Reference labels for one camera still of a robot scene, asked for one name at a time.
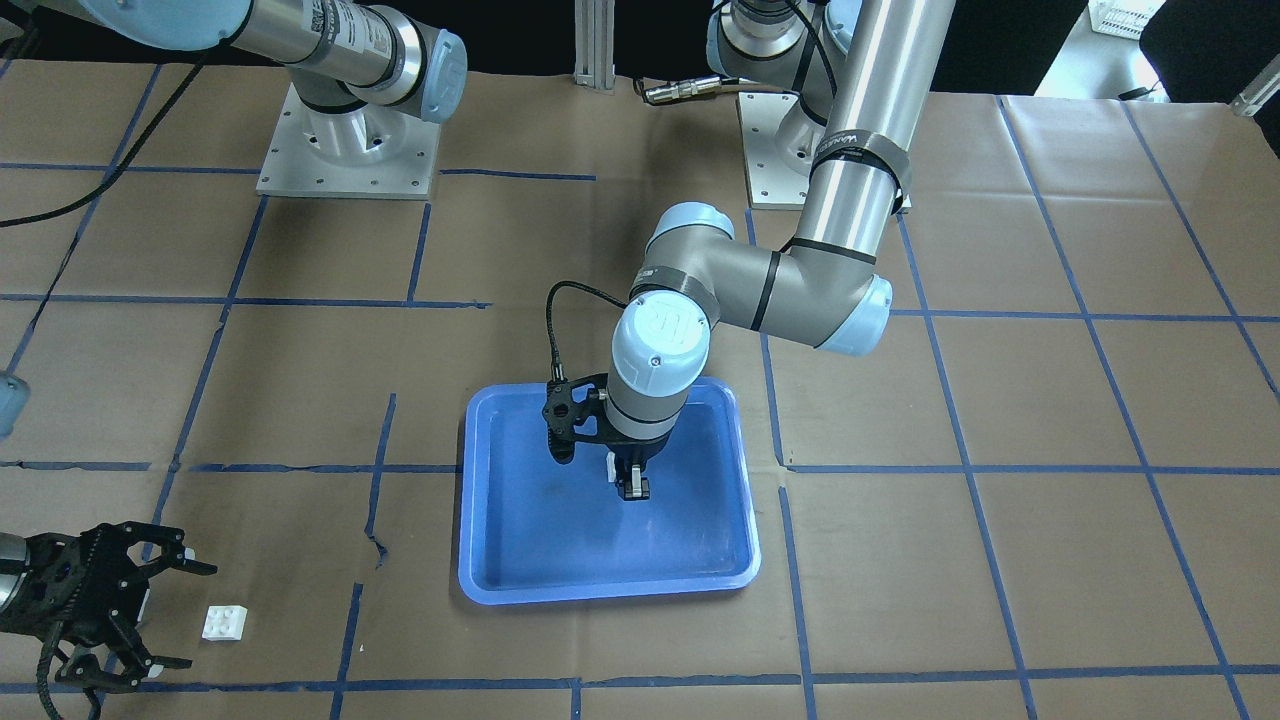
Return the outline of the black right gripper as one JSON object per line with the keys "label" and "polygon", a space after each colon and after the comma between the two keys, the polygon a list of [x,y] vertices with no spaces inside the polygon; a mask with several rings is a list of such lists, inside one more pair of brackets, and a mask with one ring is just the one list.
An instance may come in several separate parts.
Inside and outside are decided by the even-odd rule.
{"label": "black right gripper", "polygon": [[[77,643],[55,682],[104,693],[131,693],[163,669],[183,670],[191,659],[154,655],[141,641],[137,616],[141,585],[166,569],[211,577],[218,566],[188,555],[186,533],[138,521],[100,524],[78,536],[42,533],[23,538],[3,534],[3,632],[49,637],[55,623],[60,641]],[[129,547],[150,543],[156,557],[136,565]],[[116,673],[100,665],[93,648],[105,644],[120,664]]]}

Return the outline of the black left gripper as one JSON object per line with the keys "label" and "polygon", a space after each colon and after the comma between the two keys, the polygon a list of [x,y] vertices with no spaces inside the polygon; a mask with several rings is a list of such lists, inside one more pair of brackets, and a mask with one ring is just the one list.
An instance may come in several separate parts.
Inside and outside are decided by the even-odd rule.
{"label": "black left gripper", "polygon": [[611,479],[620,497],[627,502],[652,497],[646,465],[666,447],[677,413],[658,421],[636,420],[617,407],[608,375],[598,373],[577,380],[549,380],[541,415],[557,462],[571,462],[577,443],[603,445],[612,454]]}

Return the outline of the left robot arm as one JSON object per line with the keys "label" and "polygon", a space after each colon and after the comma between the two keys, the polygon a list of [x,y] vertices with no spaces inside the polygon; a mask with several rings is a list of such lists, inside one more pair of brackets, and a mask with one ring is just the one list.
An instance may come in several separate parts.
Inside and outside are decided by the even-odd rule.
{"label": "left robot arm", "polygon": [[890,319],[881,241],[909,200],[909,152],[948,27],[951,1],[722,1],[708,22],[713,70],[794,96],[773,155],[801,181],[749,206],[786,240],[736,240],[705,202],[666,210],[611,340],[611,366],[571,380],[557,345],[541,416],[550,456],[599,445],[622,498],[649,496],[646,465],[704,372],[713,329],[735,325],[849,356],[869,354]]}

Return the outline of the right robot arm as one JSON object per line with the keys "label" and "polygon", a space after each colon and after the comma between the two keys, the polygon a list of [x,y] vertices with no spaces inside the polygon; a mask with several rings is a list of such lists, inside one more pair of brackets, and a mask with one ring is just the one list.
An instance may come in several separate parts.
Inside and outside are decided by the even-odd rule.
{"label": "right robot arm", "polygon": [[[291,199],[424,200],[442,126],[468,68],[463,40],[388,5],[353,1],[67,1],[76,13],[150,47],[224,47],[288,69],[260,193]],[[3,536],[3,632],[40,642],[35,689],[58,717],[50,685],[92,708],[188,659],[151,652],[138,629],[151,580],[165,570],[209,577],[174,527],[101,524],[77,536]]]}

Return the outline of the white block near right arm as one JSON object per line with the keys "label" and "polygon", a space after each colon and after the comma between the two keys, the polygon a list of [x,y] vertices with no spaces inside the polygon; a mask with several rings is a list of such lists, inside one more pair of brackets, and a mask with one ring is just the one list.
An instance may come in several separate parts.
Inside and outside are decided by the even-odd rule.
{"label": "white block near right arm", "polygon": [[209,642],[243,639],[248,610],[242,605],[210,605],[205,614],[201,638]]}

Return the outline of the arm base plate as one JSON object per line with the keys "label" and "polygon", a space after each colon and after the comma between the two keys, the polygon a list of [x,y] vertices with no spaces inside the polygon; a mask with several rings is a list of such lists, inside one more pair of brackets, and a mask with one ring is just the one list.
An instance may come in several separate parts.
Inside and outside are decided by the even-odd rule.
{"label": "arm base plate", "polygon": [[426,201],[442,127],[389,108],[330,114],[302,102],[291,86],[256,192],[289,199]]}
{"label": "arm base plate", "polygon": [[806,210],[812,165],[852,151],[856,160],[879,160],[895,186],[888,214],[910,208],[913,170],[908,151],[872,129],[844,129],[829,142],[826,127],[804,111],[791,94],[746,92],[739,96],[739,118],[748,170],[750,205],[755,209]]}

